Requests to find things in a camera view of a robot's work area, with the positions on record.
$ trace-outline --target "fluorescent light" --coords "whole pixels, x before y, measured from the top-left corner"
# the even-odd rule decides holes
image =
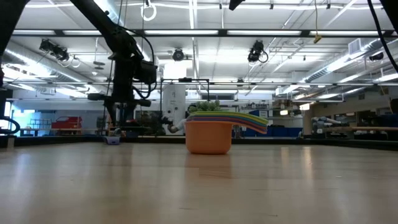
[[[344,79],[340,80],[339,83],[349,82],[349,81],[354,80],[354,79],[356,79],[358,77],[359,77],[359,75],[352,75],[352,76],[349,76],[347,78],[344,78]]]
[[[66,89],[66,88],[59,88],[59,89],[57,89],[57,92],[62,93],[64,95],[73,96],[73,97],[86,97],[86,95],[83,93],[80,93],[75,90]]]
[[[395,73],[395,74],[391,74],[391,75],[384,75],[383,77],[373,80],[373,82],[376,82],[376,83],[385,82],[385,81],[393,80],[396,78],[398,78],[398,74]]]
[[[356,88],[356,89],[354,89],[354,90],[347,91],[346,94],[355,93],[356,91],[359,91],[359,90],[362,90],[362,89],[363,89],[363,87],[361,87],[361,88]]]
[[[310,35],[315,36],[317,34],[316,31],[311,31]],[[356,35],[369,35],[369,36],[373,36],[373,35],[378,35],[377,31],[360,31],[360,30],[335,30],[335,31],[318,31],[318,35],[352,35],[352,36],[356,36]]]
[[[310,104],[306,103],[304,105],[300,105],[300,110],[309,110],[310,109]]]
[[[217,35],[218,30],[145,30],[149,35]]]
[[[65,35],[101,35],[98,30],[64,30]]]
[[[280,111],[280,115],[287,115],[289,112],[287,110]]]
[[[9,84],[9,85],[13,86],[13,87],[17,87],[17,88],[22,88],[24,90],[36,91],[33,87],[30,87],[29,85],[25,85],[25,84],[18,84],[18,85]]]
[[[300,94],[299,96],[296,96],[294,99],[295,100],[299,100],[299,99],[304,98],[304,97],[305,97],[304,94]]]
[[[14,30],[13,35],[55,35],[54,30]]]
[[[337,95],[338,95],[338,93],[330,93],[330,94],[325,94],[325,95],[322,95],[322,96],[318,96],[318,98],[319,99],[327,99],[327,98],[335,97]]]
[[[300,35],[299,30],[228,30],[228,35]]]

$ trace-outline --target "ceiling duct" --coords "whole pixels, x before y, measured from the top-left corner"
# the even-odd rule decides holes
[[[74,82],[93,82],[93,80],[86,78],[85,76],[80,75],[69,68],[62,67],[57,62],[54,62],[13,42],[8,43],[4,55],[11,58],[11,63],[24,62],[26,65],[39,66],[41,68],[40,70],[43,72],[47,71],[49,73],[57,73],[58,78],[61,80],[66,80],[68,78]],[[106,92],[106,88],[104,86],[98,85],[96,88],[98,91]]]
[[[348,44],[349,50],[343,54],[335,57],[322,66],[309,71],[309,75],[305,77],[304,82],[310,83],[317,78],[324,75],[328,75],[346,65],[353,63],[359,57],[366,57],[376,53],[380,48],[383,47],[380,39],[356,39],[352,43]]]

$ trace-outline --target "equipment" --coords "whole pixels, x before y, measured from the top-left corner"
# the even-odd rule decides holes
[[[3,55],[11,35],[18,23],[18,20],[30,0],[5,0],[0,3],[0,57]],[[136,40],[127,32],[134,32],[121,27],[107,16],[108,12],[102,9],[94,0],[70,0],[76,8],[98,29],[104,37],[108,47],[113,54],[109,57],[114,60],[113,92],[111,96],[98,93],[89,94],[89,100],[104,100],[111,117],[112,123],[116,124],[116,106],[127,108],[128,112],[133,112],[137,105],[150,106],[150,101],[145,100],[149,97],[152,88],[151,84],[156,85],[156,69],[154,65],[154,53],[150,42],[142,36],[152,50],[152,62],[143,60],[144,56],[137,46]],[[0,69],[0,86],[4,73]],[[142,95],[141,91],[134,87],[134,82],[142,82],[148,85],[147,95]],[[135,100],[133,90],[142,98]]]
[[[238,5],[240,5],[245,0],[231,0],[229,2],[229,10],[235,10]]]
[[[265,61],[260,60],[262,54],[265,54],[267,56],[267,59]],[[256,63],[257,61],[260,61],[261,63],[266,63],[268,61],[268,54],[264,51],[264,44],[261,40],[256,40],[256,42],[253,44],[253,47],[250,49],[248,61],[250,63]]]
[[[184,53],[182,52],[182,49],[175,49],[173,54],[173,60],[175,62],[181,62],[183,59],[184,59]]]
[[[69,60],[68,49],[53,44],[50,40],[42,40],[39,49],[46,54],[54,56],[57,60],[61,62],[66,62],[67,60]]]

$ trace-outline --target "table surface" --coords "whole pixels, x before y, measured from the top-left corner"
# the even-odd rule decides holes
[[[183,144],[21,147],[0,153],[1,223],[393,223],[398,152]]]

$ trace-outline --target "ceiling beam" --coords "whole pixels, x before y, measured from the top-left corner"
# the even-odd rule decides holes
[[[314,38],[308,29],[135,29],[133,37],[287,37]],[[394,30],[383,30],[384,37],[398,35]],[[318,30],[322,38],[378,38],[376,30]],[[16,37],[102,37],[97,30],[83,29],[16,29]]]

